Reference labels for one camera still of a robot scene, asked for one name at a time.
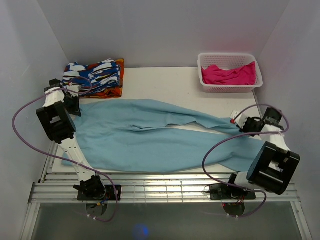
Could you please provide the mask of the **light blue trousers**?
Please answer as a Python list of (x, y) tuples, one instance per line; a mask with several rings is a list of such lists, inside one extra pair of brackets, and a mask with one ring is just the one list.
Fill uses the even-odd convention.
[(151, 99), (83, 104), (76, 139), (95, 169), (171, 173), (202, 162), (247, 171), (263, 141), (239, 137), (225, 118)]

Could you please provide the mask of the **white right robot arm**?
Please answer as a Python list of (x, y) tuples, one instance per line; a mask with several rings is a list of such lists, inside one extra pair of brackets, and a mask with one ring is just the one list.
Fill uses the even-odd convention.
[(226, 194), (237, 199), (245, 189), (265, 190), (282, 195), (300, 163), (300, 155), (291, 151), (285, 142), (283, 116), (280, 111), (268, 107), (262, 118), (249, 117), (243, 112), (233, 111), (230, 122), (236, 124), (241, 133), (257, 135), (263, 146), (246, 172), (231, 175), (226, 185)]

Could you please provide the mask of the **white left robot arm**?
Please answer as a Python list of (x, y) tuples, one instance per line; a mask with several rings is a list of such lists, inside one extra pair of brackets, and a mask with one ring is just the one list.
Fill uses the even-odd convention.
[(73, 187), (89, 199), (101, 200), (106, 196), (106, 187), (81, 151), (72, 119), (72, 116), (82, 115), (80, 97), (77, 93), (81, 86), (72, 85), (71, 93), (65, 92), (62, 88), (63, 83), (60, 80), (49, 81), (49, 87), (44, 89), (45, 103), (36, 110), (36, 115), (48, 138), (58, 144), (72, 161), (79, 180), (79, 184)]

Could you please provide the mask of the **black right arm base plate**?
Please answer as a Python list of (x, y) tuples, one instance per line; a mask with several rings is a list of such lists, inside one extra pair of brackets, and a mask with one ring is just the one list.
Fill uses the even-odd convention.
[(255, 200), (256, 194), (243, 189), (215, 183), (208, 186), (211, 200)]

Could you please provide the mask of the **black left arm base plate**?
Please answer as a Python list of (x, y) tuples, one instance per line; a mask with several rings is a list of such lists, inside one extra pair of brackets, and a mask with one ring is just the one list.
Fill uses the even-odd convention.
[(115, 201), (116, 200), (116, 194), (117, 194), (117, 200), (121, 200), (121, 192), (122, 192), (122, 186), (119, 184), (115, 185), (115, 190), (111, 184), (105, 185), (104, 189), (100, 194), (98, 194), (96, 197), (93, 196), (86, 196), (82, 192), (78, 192), (77, 194), (77, 200), (78, 201)]

